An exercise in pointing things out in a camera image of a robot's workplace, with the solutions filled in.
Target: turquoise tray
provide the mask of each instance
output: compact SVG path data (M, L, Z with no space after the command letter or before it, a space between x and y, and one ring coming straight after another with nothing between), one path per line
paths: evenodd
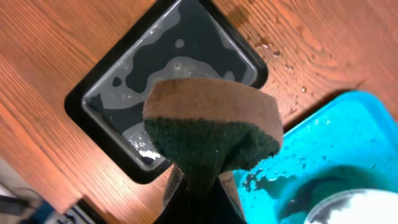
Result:
M248 223L302 224L316 203L342 190L398 192L398 128L373 95L337 97L284 136L281 152L234 171Z

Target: wood grain surface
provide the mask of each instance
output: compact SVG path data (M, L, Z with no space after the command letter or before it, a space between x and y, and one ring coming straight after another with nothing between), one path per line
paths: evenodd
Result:
M151 223L170 170L131 181L66 115L67 93L154 0L0 1L0 156L59 212L85 198L110 223ZM349 89L398 118L398 2L215 0L269 66L286 126Z

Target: brown wooden surface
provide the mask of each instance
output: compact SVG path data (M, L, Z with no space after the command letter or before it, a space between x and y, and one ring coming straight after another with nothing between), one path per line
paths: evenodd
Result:
M168 172L138 185L66 115L63 100L154 0L0 1L0 155L58 211L79 198L109 222L150 223ZM395 0L215 0L269 65L285 124L350 88L398 118Z

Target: sponge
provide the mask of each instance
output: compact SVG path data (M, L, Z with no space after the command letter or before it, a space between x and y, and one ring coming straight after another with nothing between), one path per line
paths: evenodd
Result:
M180 168L198 198L221 173L252 169L282 145L276 100L228 80L157 82L143 115L153 145Z

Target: tray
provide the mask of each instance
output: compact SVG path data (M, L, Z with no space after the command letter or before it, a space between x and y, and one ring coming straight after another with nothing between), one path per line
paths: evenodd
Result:
M170 165L142 122L159 80L207 77L260 88L267 67L210 1L158 0L65 100L68 115L134 181Z
M352 91L286 133L278 155L234 177L248 223L302 224L334 193L398 192L396 170L397 125L375 96Z

